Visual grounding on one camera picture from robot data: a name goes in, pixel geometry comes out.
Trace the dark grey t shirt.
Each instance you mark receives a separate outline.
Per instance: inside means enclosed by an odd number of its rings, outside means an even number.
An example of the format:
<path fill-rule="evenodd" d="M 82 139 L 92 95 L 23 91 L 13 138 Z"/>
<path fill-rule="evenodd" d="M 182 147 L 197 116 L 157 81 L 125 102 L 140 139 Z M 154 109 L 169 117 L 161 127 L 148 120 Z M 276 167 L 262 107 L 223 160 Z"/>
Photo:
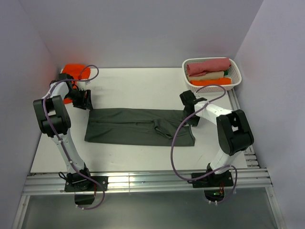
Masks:
<path fill-rule="evenodd" d="M 135 146 L 194 146 L 189 125 L 180 110 L 108 108 L 94 109 L 84 140 L 91 143 Z"/>

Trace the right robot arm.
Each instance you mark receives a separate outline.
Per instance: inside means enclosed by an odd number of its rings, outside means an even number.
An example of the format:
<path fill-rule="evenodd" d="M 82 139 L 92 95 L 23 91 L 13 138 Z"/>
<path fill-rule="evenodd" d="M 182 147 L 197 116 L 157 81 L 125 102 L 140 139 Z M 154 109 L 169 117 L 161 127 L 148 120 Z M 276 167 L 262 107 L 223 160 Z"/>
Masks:
<path fill-rule="evenodd" d="M 236 187 L 237 174 L 230 172 L 236 157 L 254 143 L 254 136 L 244 111 L 228 110 L 207 101 L 196 98 L 190 90 L 180 94 L 184 105 L 183 119 L 196 127 L 200 119 L 205 119 L 216 126 L 219 151 L 207 166 L 205 173 L 192 173 L 188 181 L 193 188 Z"/>

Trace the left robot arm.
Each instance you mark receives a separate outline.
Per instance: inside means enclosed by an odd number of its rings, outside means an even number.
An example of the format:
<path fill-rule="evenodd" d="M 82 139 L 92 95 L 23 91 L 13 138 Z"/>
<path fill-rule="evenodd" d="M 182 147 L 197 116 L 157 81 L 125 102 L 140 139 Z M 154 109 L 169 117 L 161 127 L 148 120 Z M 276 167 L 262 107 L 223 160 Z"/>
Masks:
<path fill-rule="evenodd" d="M 106 191 L 107 181 L 94 180 L 89 169 L 80 157 L 71 137 L 71 119 L 64 104 L 64 99 L 72 100 L 72 105 L 83 110 L 92 110 L 91 91 L 79 89 L 75 80 L 67 73 L 60 73 L 59 78 L 50 84 L 47 94 L 33 102 L 34 111 L 43 134 L 46 134 L 58 147 L 67 167 L 67 174 L 58 175 L 66 183 L 66 191 Z"/>

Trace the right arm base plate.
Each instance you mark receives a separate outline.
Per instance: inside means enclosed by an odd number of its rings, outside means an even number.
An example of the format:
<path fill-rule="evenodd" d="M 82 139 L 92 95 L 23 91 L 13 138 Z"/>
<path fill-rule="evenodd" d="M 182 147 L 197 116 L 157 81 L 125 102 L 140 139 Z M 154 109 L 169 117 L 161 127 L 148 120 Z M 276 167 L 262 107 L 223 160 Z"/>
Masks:
<path fill-rule="evenodd" d="M 226 171 L 222 174 L 211 174 L 202 179 L 188 181 L 193 188 L 208 188 L 204 190 L 204 197 L 208 203 L 218 204 L 225 199 L 225 187 L 235 188 L 236 185 L 233 182 L 233 177 L 230 171 Z"/>

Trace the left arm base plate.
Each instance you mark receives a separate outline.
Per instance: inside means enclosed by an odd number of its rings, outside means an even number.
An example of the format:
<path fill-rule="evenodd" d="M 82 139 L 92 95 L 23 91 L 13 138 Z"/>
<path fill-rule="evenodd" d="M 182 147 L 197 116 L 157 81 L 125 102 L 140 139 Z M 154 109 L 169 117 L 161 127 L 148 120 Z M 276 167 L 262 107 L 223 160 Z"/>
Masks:
<path fill-rule="evenodd" d="M 76 205 L 84 208 L 92 208 L 92 204 L 95 201 L 96 194 L 98 192 L 104 192 L 108 187 L 108 177 L 107 176 L 93 176 L 92 182 L 87 179 L 83 179 L 78 183 L 68 183 L 66 182 L 64 187 L 65 193 L 74 193 L 74 202 Z"/>

